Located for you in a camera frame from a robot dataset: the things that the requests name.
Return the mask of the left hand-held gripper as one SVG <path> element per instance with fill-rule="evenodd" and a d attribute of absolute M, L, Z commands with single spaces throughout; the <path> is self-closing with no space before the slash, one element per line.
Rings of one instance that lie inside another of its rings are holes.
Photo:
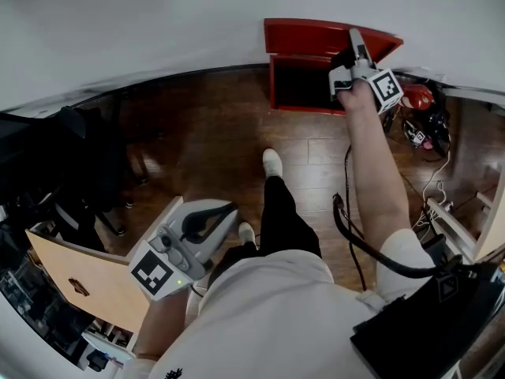
<path fill-rule="evenodd" d="M 130 251 L 131 276 L 152 301 L 192 286 L 207 275 L 204 264 L 237 217 L 238 207 L 230 201 L 170 203 Z M 183 232 L 195 232 L 189 236 L 189 247 Z"/>

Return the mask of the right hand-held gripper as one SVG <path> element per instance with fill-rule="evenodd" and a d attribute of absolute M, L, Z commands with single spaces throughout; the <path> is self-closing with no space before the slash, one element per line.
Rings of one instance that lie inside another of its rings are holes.
<path fill-rule="evenodd" d="M 328 74 L 331 101 L 338 99 L 338 91 L 350 90 L 356 80 L 363 80 L 375 96 L 377 114 L 382 114 L 399 103 L 403 90 L 390 69 L 373 67 L 360 31 L 352 28 L 349 33 L 352 47 L 331 58 L 332 70 Z"/>

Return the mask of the red fire equipment box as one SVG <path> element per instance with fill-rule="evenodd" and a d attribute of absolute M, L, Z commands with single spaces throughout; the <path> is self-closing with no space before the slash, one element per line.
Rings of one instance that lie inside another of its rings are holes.
<path fill-rule="evenodd" d="M 331 21 L 296 18 L 264 19 L 266 52 L 269 54 L 334 57 L 351 48 L 350 29 L 355 28 L 374 62 L 384 60 L 404 44 L 387 32 Z"/>

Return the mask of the person's left forearm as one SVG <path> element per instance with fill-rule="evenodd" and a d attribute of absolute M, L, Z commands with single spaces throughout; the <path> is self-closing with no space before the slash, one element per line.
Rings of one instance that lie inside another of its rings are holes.
<path fill-rule="evenodd" d="M 135 346 L 138 359 L 159 360 L 185 328 L 189 290 L 153 302 L 143 320 Z"/>

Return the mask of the person's right forearm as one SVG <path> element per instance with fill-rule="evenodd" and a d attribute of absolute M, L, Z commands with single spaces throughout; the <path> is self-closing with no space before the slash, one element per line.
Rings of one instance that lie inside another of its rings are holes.
<path fill-rule="evenodd" d="M 357 207 L 366 242 L 379 250 L 395 232 L 410 228 L 409 202 L 384 135 L 370 85 L 356 80 L 338 93 L 346 112 Z"/>

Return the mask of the red fire extinguisher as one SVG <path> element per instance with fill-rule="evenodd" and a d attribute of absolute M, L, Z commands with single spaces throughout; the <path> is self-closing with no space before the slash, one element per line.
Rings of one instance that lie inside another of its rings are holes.
<path fill-rule="evenodd" d="M 428 110 L 435 102 L 432 92 L 423 84 L 402 84 L 403 96 L 398 105 L 415 111 Z"/>

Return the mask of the person's left white shoe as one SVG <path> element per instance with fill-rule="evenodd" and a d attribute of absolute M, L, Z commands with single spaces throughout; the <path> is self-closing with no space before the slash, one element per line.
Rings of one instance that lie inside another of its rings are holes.
<path fill-rule="evenodd" d="M 243 221 L 239 224 L 238 237 L 243 246 L 252 246 L 256 249 L 256 235 L 250 223 Z"/>

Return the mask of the person's white shoe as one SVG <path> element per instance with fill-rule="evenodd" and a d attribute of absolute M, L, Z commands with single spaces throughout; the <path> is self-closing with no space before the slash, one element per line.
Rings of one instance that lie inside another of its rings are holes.
<path fill-rule="evenodd" d="M 256 235 L 250 223 L 243 221 L 239 224 L 238 237 L 243 246 L 252 246 L 256 249 Z"/>
<path fill-rule="evenodd" d="M 282 178 L 282 160 L 273 148 L 266 148 L 262 155 L 263 168 L 266 178 Z"/>

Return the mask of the person's right white shoe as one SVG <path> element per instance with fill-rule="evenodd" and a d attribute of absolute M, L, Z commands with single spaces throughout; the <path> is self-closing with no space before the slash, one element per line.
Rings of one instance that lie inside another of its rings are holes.
<path fill-rule="evenodd" d="M 263 168 L 266 178 L 282 178 L 282 160 L 273 148 L 266 148 L 262 155 Z"/>

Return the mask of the black bag with gear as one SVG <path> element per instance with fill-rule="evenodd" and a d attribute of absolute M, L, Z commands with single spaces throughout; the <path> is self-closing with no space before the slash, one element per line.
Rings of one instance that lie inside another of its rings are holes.
<path fill-rule="evenodd" d="M 450 150 L 451 136 L 443 111 L 412 110 L 411 115 L 402 120 L 402 131 L 415 148 L 434 151 L 440 157 L 445 157 Z"/>

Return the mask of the light wooden table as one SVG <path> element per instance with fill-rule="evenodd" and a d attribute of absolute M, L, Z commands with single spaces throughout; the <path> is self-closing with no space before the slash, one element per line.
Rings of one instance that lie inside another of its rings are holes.
<path fill-rule="evenodd" d="M 184 199 L 177 196 L 170 203 L 184 203 Z M 69 303 L 126 331 L 139 332 L 150 300 L 129 273 L 129 253 L 135 246 L 122 257 L 52 238 L 42 233 L 39 225 L 26 235 Z M 68 278 L 78 280 L 90 295 L 76 293 Z"/>

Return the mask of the small brown object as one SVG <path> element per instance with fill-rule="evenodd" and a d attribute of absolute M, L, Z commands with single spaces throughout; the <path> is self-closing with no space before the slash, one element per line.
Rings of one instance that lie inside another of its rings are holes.
<path fill-rule="evenodd" d="M 68 282 L 72 286 L 74 291 L 79 295 L 82 295 L 84 297 L 88 297 L 90 295 L 88 290 L 78 280 L 74 278 L 68 278 Z"/>

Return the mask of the white power strip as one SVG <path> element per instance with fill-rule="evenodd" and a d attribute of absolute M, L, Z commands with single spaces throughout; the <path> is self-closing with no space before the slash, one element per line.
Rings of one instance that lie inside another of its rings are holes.
<path fill-rule="evenodd" d="M 454 209 L 454 202 L 445 200 L 438 202 L 435 198 L 430 197 L 427 200 L 427 206 L 433 210 L 434 212 L 453 212 Z"/>

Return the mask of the pile of dark equipment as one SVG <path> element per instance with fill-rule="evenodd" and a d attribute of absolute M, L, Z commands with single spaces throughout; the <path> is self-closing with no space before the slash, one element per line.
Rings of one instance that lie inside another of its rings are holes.
<path fill-rule="evenodd" d="M 122 364 L 133 334 L 68 303 L 27 253 L 0 246 L 0 294 L 25 323 L 64 359 L 99 372 Z"/>

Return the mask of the black backpack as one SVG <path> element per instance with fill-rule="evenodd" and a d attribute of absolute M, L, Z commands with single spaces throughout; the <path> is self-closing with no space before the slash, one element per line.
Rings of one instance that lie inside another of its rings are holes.
<path fill-rule="evenodd" d="M 350 341 L 375 379 L 442 379 L 505 303 L 494 263 L 433 276 L 354 327 Z"/>

